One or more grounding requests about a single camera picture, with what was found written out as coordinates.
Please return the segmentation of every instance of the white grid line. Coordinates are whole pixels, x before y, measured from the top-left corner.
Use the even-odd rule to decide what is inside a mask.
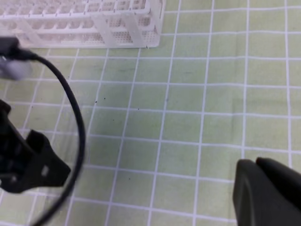
[[[182,0],[179,0],[177,18],[176,18],[175,29],[174,29],[173,47],[172,47],[172,51],[171,51],[168,79],[167,79],[165,99],[164,99],[164,107],[163,107],[162,120],[161,120],[161,128],[160,128],[157,158],[156,158],[156,165],[155,165],[155,174],[153,177],[153,183],[152,183],[152,189],[151,189],[151,195],[150,195],[150,211],[149,211],[149,216],[148,216],[148,220],[147,220],[147,226],[151,225],[151,215],[152,215],[151,209],[153,208],[154,199],[155,199],[157,173],[158,173],[158,165],[159,165],[160,150],[161,150],[161,141],[162,141],[162,137],[163,137],[165,115],[166,115],[166,109],[167,109],[167,100],[168,100],[168,93],[169,93],[169,85],[170,85],[170,78],[171,78],[171,72],[172,72],[173,60],[174,60],[175,44],[176,44],[176,38],[177,38],[176,34],[178,32],[178,25],[179,25],[179,18],[180,18],[181,3],[182,3]]]
[[[70,84],[70,79],[72,77],[74,66],[75,66],[75,63],[76,63],[76,57],[78,56],[78,54],[79,54],[79,49],[76,52],[76,56],[75,56],[75,59],[73,61],[73,65],[72,65],[72,68],[71,68],[70,76],[67,79],[67,82],[69,84]],[[60,121],[60,118],[61,118],[61,114],[63,112],[63,107],[64,107],[64,103],[65,103],[66,98],[67,98],[67,96],[64,94],[63,99],[62,99],[62,103],[60,104],[60,111],[59,111],[59,114],[58,114],[58,117],[57,117],[57,120],[56,120],[56,123],[55,123],[54,133],[52,134],[52,137],[51,137],[51,140],[50,140],[51,144],[53,144],[54,139],[55,139],[55,133],[57,132],[57,127],[58,127],[58,124],[59,124],[59,121]],[[31,207],[31,210],[30,210],[30,213],[29,213],[29,217],[28,217],[28,222],[27,222],[28,225],[30,224],[30,222],[32,220],[33,213],[34,213],[34,208],[35,208],[36,202],[37,202],[37,198],[38,198],[37,196],[34,196],[34,198],[33,198],[32,207]]]
[[[104,74],[104,70],[105,70],[105,66],[106,66],[106,59],[105,59],[105,62],[103,64],[103,70],[102,70],[102,74],[101,74],[101,77],[100,77],[100,80],[99,80],[99,84],[98,84],[98,88],[97,88],[97,92],[96,92],[96,97],[95,99],[97,99],[98,97],[98,91],[100,89],[100,86],[101,86],[101,80],[103,78],[103,74]],[[92,110],[92,114],[91,114],[91,119],[90,119],[90,122],[89,122],[89,126],[88,126],[88,132],[87,134],[90,133],[90,128],[91,128],[91,122],[93,120],[93,116],[94,116],[94,112],[95,112],[95,105],[96,105],[96,101],[94,103],[94,107],[93,107],[93,110]],[[72,192],[72,195],[71,195],[71,199],[70,199],[70,203],[69,203],[69,206],[68,206],[68,209],[67,209],[67,215],[66,215],[66,219],[65,219],[65,226],[68,226],[68,223],[69,223],[69,218],[70,218],[70,213],[71,213],[71,209],[72,209],[72,205],[73,205],[73,199],[74,199],[74,196],[75,196],[75,189],[73,189],[73,192]]]
[[[245,58],[245,75],[244,75],[244,100],[243,100],[243,134],[242,134],[242,148],[241,158],[245,158],[245,144],[246,144],[246,99],[247,99],[247,84],[248,84],[248,68],[249,68],[249,25],[250,25],[250,0],[247,0],[246,11],[246,58]]]
[[[234,35],[240,35],[240,34],[257,34],[257,33],[268,33],[268,34],[301,34],[301,32],[285,32],[285,31],[276,31],[276,30],[250,30],[250,31],[227,31],[227,32],[212,32],[212,35],[227,35],[227,34],[234,34]],[[163,33],[162,36],[173,36],[174,33]],[[201,36],[201,35],[210,35],[209,32],[188,32],[188,33],[177,33],[177,36]]]
[[[55,194],[45,194],[41,192],[28,192],[28,195],[38,195],[38,196],[50,196],[53,198],[58,197]],[[100,204],[100,205],[109,205],[108,201],[100,201],[100,200],[93,200],[93,199],[87,199],[87,198],[80,198],[80,197],[75,197],[75,201],[77,202],[86,202],[86,203],[94,203],[94,204]],[[153,211],[153,212],[160,212],[160,213],[167,213],[167,214],[172,214],[172,215],[177,215],[177,216],[184,216],[184,217],[193,217],[192,213],[187,213],[187,212],[178,212],[178,211],[173,211],[173,210],[164,210],[164,209],[158,209],[158,208],[149,208],[149,207],[144,207],[144,206],[135,206],[135,205],[129,205],[129,204],[123,204],[123,203],[118,203],[118,202],[113,202],[111,204],[112,206],[118,206],[118,207],[125,207],[125,208],[131,208],[131,209],[136,209],[136,210],[148,210],[148,211]],[[227,218],[219,218],[219,217],[211,217],[211,216],[206,216],[206,215],[197,215],[196,216],[198,219],[207,219],[211,221],[219,221],[219,222],[230,222],[230,223],[236,223],[235,219],[227,219]],[[0,224],[3,223],[4,225],[8,226],[21,226],[17,224],[12,224],[4,221],[0,221]]]
[[[37,81],[37,79],[28,79],[28,81]],[[43,81],[55,81],[55,79],[47,79]],[[72,80],[72,82],[92,82],[95,83],[95,80]],[[128,82],[128,81],[102,81],[101,83],[110,83],[110,84],[132,84],[132,82]],[[136,81],[134,82],[135,85],[167,85],[167,82],[141,82],[141,81]],[[171,86],[204,86],[204,83],[174,83],[174,82],[170,82],[169,85]],[[243,83],[230,83],[230,82],[226,82],[226,83],[208,83],[206,84],[207,86],[234,86],[234,87],[244,87],[245,85]],[[247,84],[246,87],[248,88],[259,88],[259,89],[287,89],[286,85],[253,85],[253,84]],[[301,89],[301,86],[290,86],[290,89]],[[12,104],[24,104],[24,103],[28,103],[28,102],[23,102],[23,101],[7,101],[8,103],[12,103]],[[52,105],[52,106],[56,106],[59,104],[47,104],[47,103],[34,103],[34,104],[44,104],[44,105]]]
[[[214,19],[214,5],[215,1],[212,0],[211,3],[211,15],[210,15],[210,29],[209,29],[209,37],[208,37],[208,46],[207,46],[207,60],[206,60],[206,72],[205,72],[205,82],[204,82],[204,90],[203,90],[203,99],[202,99],[202,114],[201,114],[201,123],[200,123],[200,131],[199,131],[199,145],[198,145],[198,162],[197,162],[197,176],[195,181],[195,191],[194,191],[194,204],[193,204],[193,221],[192,225],[196,226],[196,217],[198,212],[198,185],[199,185],[199,171],[201,166],[201,156],[202,156],[202,143],[203,143],[203,130],[204,130],[204,117],[205,117],[205,107],[206,107],[206,91],[207,91],[207,83],[208,83],[208,74],[209,74],[209,57],[211,51],[211,37],[212,37],[212,29],[213,29],[213,19]]]
[[[301,6],[287,6],[288,9],[301,9]],[[285,9],[285,6],[282,7],[261,7],[261,8],[246,8],[246,7],[241,7],[241,8],[215,8],[213,12],[229,12],[229,11],[245,11],[245,10],[250,10],[250,11],[270,11],[270,10],[282,10]],[[195,10],[180,10],[180,13],[210,13],[210,9],[195,9]],[[169,13],[177,13],[177,11],[165,11],[166,14]]]
[[[121,152],[122,152],[123,143],[124,143],[125,135],[126,135],[127,120],[128,120],[128,116],[129,116],[129,112],[130,112],[130,106],[131,106],[131,102],[132,102],[132,96],[133,96],[133,92],[134,92],[134,86],[135,86],[134,81],[135,81],[136,75],[137,75],[140,53],[141,53],[141,49],[139,49],[139,51],[138,51],[138,57],[137,57],[135,72],[134,72],[134,76],[133,76],[133,83],[132,83],[130,97],[129,97],[128,106],[127,106],[127,114],[126,114],[126,119],[125,119],[124,126],[123,126],[122,137],[121,137],[121,142],[120,142],[120,147],[119,147],[119,153],[118,153],[118,157],[117,157],[117,167],[116,167],[115,174],[114,174],[112,190],[111,190],[111,195],[110,195],[110,202],[109,202],[109,206],[108,206],[104,226],[107,226],[108,223],[109,223],[109,217],[110,217],[110,212],[111,212],[111,204],[113,203],[115,185],[116,185],[116,181],[117,181],[117,174],[118,174],[119,163],[120,163],[120,159],[121,159]]]
[[[102,73],[101,73],[101,76],[100,76],[100,80],[98,82],[98,87],[97,87],[97,91],[96,91],[95,102],[94,102],[94,105],[93,105],[93,110],[92,110],[92,113],[91,113],[91,119],[90,119],[90,122],[89,122],[89,125],[88,125],[88,129],[87,129],[87,137],[89,137],[90,134],[91,134],[92,121],[93,121],[93,118],[94,118],[95,110],[97,109],[98,95],[99,95],[99,92],[100,92],[100,89],[101,89],[101,85],[103,83],[103,76],[104,76],[105,68],[106,68],[107,62],[108,62],[109,51],[110,51],[110,49],[107,49],[107,51],[106,51],[106,58],[105,58],[104,63],[103,63],[103,70],[102,70]],[[88,162],[90,162],[90,152],[88,153],[87,158],[88,158]]]
[[[73,71],[74,71],[74,68],[75,68],[75,64],[76,64],[76,61],[77,61],[77,57],[79,55],[79,49],[77,49],[76,51],[76,56],[75,56],[75,59],[73,61],[73,65],[72,65],[72,68],[71,68],[71,71],[70,71],[70,76],[68,78],[68,84],[70,84],[71,82],[71,78],[72,78],[72,75],[73,75]],[[63,101],[62,101],[62,104],[61,104],[61,107],[60,107],[60,112],[59,112],[59,115],[58,115],[58,119],[56,121],[56,124],[55,124],[55,131],[54,131],[54,134],[52,135],[52,138],[51,138],[51,143],[54,142],[55,140],[55,132],[57,131],[57,127],[59,125],[59,122],[60,122],[60,119],[61,119],[61,115],[62,115],[62,112],[63,112],[63,108],[64,108],[64,103],[65,103],[65,100],[67,99],[67,96],[66,94],[64,94],[64,97],[63,97]],[[70,198],[70,202],[69,202],[69,207],[68,207],[68,210],[71,208],[72,206],[72,200],[73,200],[73,197],[74,197],[74,190],[72,191],[72,194],[71,194],[71,198]]]
[[[290,97],[290,71],[289,71],[289,49],[288,49],[288,12],[287,12],[287,0],[284,0],[285,4],[285,56],[286,56],[286,98],[287,98],[287,141],[288,141],[288,166],[292,167],[292,131],[291,131],[291,97]]]
[[[48,104],[32,104],[32,105],[45,105],[49,106]],[[106,110],[116,110],[116,111],[127,111],[128,108],[122,107],[106,107],[106,106],[82,106],[82,108],[95,108],[95,109],[106,109]],[[177,111],[177,110],[156,110],[156,109],[141,109],[141,108],[129,108],[129,111],[140,111],[140,112],[155,112],[155,113],[174,113],[174,114],[204,114],[204,115],[211,115],[211,116],[225,116],[225,117],[233,117],[233,116],[248,116],[248,117],[260,117],[260,118],[275,118],[275,119],[301,119],[301,115],[280,115],[280,114],[262,114],[262,113],[218,113],[218,112],[199,112],[199,111]],[[17,128],[19,130],[29,130],[25,128]],[[52,130],[40,130],[45,132],[54,132]]]
[[[50,56],[48,59],[72,59],[75,56]],[[167,56],[141,56],[141,60],[170,60],[171,57]],[[243,56],[211,56],[209,57],[210,60],[236,60],[236,59],[244,59],[245,55]],[[249,56],[249,59],[254,60],[286,60],[286,57],[264,57],[264,56]],[[78,59],[105,59],[105,56],[79,56]],[[137,57],[130,57],[130,56],[110,56],[108,59],[137,59]],[[181,57],[175,56],[173,57],[174,60],[207,60],[207,57]],[[289,57],[289,60],[301,60],[301,57]]]
[[[35,87],[34,87],[34,92],[33,92],[33,96],[32,96],[32,101],[31,101],[31,104],[29,105],[29,109],[28,109],[28,112],[27,112],[27,115],[26,115],[26,118],[25,118],[25,121],[24,121],[24,124],[23,124],[23,127],[22,129],[25,129],[26,127],[26,124],[29,120],[29,117],[30,117],[30,113],[31,113],[31,110],[33,108],[33,102],[36,98],[36,95],[37,95],[37,91],[38,91],[38,88],[39,88],[39,85],[40,83],[42,82],[42,77],[43,77],[43,74],[44,74],[44,71],[45,71],[45,66],[42,67],[42,70],[41,70],[41,74],[40,74],[40,77],[39,77],[39,80],[37,81]],[[37,197],[34,197],[33,199],[33,202],[32,202],[32,207],[31,207],[31,210],[30,210],[30,213],[28,215],[28,218],[27,218],[27,222],[26,224],[28,225],[31,221],[31,218],[32,218],[32,215],[33,215],[33,210],[34,210],[34,205],[35,205],[35,202],[36,202],[36,199]]]

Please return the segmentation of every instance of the cable connector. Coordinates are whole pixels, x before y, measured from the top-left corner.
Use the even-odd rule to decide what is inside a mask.
[[[0,37],[0,56],[12,60],[34,60],[36,54],[19,47],[19,40],[16,37]]]

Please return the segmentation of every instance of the grid mat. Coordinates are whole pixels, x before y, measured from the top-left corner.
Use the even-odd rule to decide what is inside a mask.
[[[236,162],[274,158],[301,171],[299,0],[167,0],[154,49],[36,49],[68,79],[87,159],[52,226],[235,226]],[[69,102],[34,64],[0,98],[26,135],[44,132],[70,164]],[[0,196],[0,225],[36,218],[60,189]]]

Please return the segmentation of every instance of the black plastic part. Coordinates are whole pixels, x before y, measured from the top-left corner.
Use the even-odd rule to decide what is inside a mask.
[[[256,164],[276,189],[301,210],[301,175],[273,159],[258,158]]]
[[[0,55],[10,56],[19,48],[19,40],[16,37],[0,37]]]
[[[63,186],[70,168],[43,134],[31,130],[24,140],[8,119],[10,106],[0,100],[1,188],[21,193],[35,187]]]
[[[274,170],[283,173],[281,168]],[[300,210],[250,160],[237,163],[233,202],[238,226],[300,226]]]

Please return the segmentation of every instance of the black cable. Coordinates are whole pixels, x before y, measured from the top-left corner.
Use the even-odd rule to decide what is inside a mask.
[[[28,60],[36,60],[45,66],[47,66],[53,74],[57,77],[57,79],[60,81],[61,85],[63,86],[63,89],[66,92],[66,95],[70,101],[71,107],[73,109],[76,123],[78,125],[78,131],[79,131],[79,151],[77,154],[76,163],[73,169],[73,174],[70,178],[69,183],[61,193],[61,196],[52,204],[52,206],[44,213],[32,226],[42,226],[46,222],[48,222],[53,215],[59,210],[59,208],[64,204],[68,196],[73,191],[73,188],[75,186],[76,180],[79,177],[79,174],[81,172],[84,158],[85,158],[85,144],[86,144],[86,133],[85,133],[85,126],[84,121],[82,118],[82,115],[80,113],[79,105],[75,99],[75,96],[67,83],[66,79],[63,77],[62,73],[48,60],[36,55],[36,54],[29,54],[30,56]]]

